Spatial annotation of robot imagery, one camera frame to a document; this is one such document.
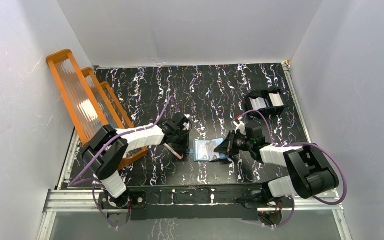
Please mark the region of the black card box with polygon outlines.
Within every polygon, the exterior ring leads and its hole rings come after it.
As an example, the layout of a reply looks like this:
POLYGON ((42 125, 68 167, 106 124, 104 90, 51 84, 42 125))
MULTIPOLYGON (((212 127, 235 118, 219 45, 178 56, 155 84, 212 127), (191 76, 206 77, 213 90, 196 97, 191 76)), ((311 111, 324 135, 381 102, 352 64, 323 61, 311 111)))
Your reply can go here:
POLYGON ((269 117, 271 115, 273 115, 273 116, 280 115, 284 111, 284 109, 286 109, 288 107, 287 101, 286 101, 284 94, 280 88, 268 88, 268 89, 262 89, 262 90, 258 90, 258 89, 252 90, 250 93, 248 93, 244 97, 244 109, 245 109, 245 111, 254 110, 252 108, 251 103, 250 103, 250 98, 253 98, 253 99, 264 98, 264 99, 266 99, 267 108, 258 110, 258 112, 260 112, 264 117, 269 117), (269 93, 279 93, 281 95, 282 100, 283 100, 284 106, 273 107, 272 102, 271 102, 270 97, 269 97, 269 93))

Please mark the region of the blue leather card holder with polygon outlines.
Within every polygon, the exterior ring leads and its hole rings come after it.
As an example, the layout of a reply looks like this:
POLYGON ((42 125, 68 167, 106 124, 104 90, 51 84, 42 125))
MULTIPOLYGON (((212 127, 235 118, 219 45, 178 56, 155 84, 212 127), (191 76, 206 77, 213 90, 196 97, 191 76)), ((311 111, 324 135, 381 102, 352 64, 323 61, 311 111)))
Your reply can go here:
POLYGON ((214 151, 224 140, 224 138, 194 140, 193 160, 195 162, 220 162, 227 160, 229 158, 227 154, 214 151))

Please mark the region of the white pink pen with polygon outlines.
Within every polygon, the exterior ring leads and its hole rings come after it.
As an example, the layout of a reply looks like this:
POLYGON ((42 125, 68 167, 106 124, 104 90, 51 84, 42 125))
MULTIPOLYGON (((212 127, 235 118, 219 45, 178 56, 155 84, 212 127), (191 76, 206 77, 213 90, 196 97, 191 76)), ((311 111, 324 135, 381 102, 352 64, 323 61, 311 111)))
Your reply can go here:
POLYGON ((182 160, 183 157, 177 153, 170 145, 168 145, 167 143, 164 143, 163 146, 168 150, 170 151, 176 158, 178 158, 179 160, 182 160))

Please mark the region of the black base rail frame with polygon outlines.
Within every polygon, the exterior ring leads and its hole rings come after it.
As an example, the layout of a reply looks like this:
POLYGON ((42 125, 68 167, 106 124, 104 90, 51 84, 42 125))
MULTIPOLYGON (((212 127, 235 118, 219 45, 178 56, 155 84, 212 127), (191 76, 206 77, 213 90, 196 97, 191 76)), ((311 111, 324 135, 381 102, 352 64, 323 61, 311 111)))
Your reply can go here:
POLYGON ((242 219, 255 221, 266 216, 268 224, 277 225, 289 212, 342 210, 341 204, 328 205, 313 197, 302 199, 280 197, 266 200, 261 196, 258 183, 183 185, 183 186, 133 186, 123 197, 120 206, 98 188, 92 190, 50 190, 44 213, 100 213, 111 221, 116 215, 126 214, 128 220, 153 219, 242 219))

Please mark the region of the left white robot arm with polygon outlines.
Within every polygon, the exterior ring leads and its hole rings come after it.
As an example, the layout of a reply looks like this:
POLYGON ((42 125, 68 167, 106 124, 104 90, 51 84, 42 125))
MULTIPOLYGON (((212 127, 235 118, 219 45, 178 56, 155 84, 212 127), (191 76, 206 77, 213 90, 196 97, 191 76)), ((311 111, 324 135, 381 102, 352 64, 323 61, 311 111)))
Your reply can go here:
POLYGON ((110 202, 124 208, 130 198, 118 168, 126 153, 159 145, 172 145, 180 152, 188 147, 191 127, 191 116, 181 112, 142 127, 116 129, 105 125, 82 147, 81 158, 109 193, 110 202))

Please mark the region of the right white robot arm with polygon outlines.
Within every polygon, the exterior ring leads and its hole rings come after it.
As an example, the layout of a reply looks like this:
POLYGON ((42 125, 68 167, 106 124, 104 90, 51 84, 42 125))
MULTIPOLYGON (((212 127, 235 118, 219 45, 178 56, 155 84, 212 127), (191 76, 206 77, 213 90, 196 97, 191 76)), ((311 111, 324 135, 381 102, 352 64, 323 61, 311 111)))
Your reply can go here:
POLYGON ((275 146, 266 141, 258 122, 235 123, 236 130, 215 147, 216 153, 236 156, 248 152, 258 162, 287 168, 287 176, 263 184, 259 197, 266 206, 275 207, 282 197, 308 199, 339 186, 334 168, 316 146, 275 146))

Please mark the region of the rear white card stack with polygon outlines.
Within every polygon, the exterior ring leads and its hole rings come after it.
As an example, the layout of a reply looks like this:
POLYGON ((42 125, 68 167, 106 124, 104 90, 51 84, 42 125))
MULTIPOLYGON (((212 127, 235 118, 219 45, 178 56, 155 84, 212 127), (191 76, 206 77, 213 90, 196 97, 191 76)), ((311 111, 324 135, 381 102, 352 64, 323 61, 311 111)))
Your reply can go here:
POLYGON ((282 107, 284 106, 284 102, 279 93, 269 93, 269 98, 273 107, 282 107))

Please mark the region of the orange tiered organizer rack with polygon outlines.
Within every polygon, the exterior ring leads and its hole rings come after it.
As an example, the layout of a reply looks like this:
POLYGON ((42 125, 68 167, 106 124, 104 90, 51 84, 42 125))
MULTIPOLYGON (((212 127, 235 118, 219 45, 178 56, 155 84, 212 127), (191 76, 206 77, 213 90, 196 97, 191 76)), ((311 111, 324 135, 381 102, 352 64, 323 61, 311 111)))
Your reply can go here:
POLYGON ((102 126, 132 129, 130 117, 108 82, 100 83, 90 67, 81 69, 69 49, 46 58, 79 139, 87 144, 102 126))

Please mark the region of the white credit card stack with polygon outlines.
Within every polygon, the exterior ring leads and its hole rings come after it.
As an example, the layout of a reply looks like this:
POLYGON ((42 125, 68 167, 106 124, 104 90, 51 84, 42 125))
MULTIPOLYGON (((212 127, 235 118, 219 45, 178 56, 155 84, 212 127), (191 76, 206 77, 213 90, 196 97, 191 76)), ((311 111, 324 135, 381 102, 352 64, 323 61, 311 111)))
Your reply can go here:
POLYGON ((253 110, 258 111, 261 109, 266 109, 268 107, 265 98, 258 97, 258 98, 250 98, 249 100, 253 110))

